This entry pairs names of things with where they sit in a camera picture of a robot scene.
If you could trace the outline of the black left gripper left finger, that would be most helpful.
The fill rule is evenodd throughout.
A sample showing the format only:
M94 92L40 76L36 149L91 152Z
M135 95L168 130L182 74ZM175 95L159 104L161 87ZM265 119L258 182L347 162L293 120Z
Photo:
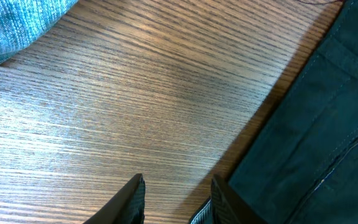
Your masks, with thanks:
M84 224L143 224L144 209L145 181L136 174Z

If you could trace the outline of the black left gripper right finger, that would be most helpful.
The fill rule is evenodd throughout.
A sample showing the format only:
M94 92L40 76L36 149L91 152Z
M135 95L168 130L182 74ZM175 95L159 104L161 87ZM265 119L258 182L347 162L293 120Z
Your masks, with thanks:
M267 224L219 175L211 181L209 199L190 218L191 224Z

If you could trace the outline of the black shorts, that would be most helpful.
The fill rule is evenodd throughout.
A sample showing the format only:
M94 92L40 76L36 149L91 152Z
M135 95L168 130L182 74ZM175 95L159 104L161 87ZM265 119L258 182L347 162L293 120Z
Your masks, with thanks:
M358 0L344 3L229 183L268 223L358 223Z

